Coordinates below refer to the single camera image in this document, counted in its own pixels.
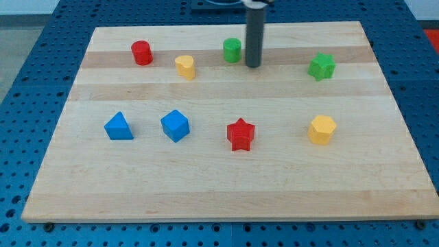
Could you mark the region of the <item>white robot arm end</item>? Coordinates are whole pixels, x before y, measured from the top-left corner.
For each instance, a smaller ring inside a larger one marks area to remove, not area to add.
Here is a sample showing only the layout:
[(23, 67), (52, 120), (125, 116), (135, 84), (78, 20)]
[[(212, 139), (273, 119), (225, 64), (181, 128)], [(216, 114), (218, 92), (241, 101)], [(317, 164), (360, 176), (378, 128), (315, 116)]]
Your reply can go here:
[(271, 5), (275, 0), (241, 0), (241, 2), (247, 7), (252, 9), (262, 9), (267, 5)]

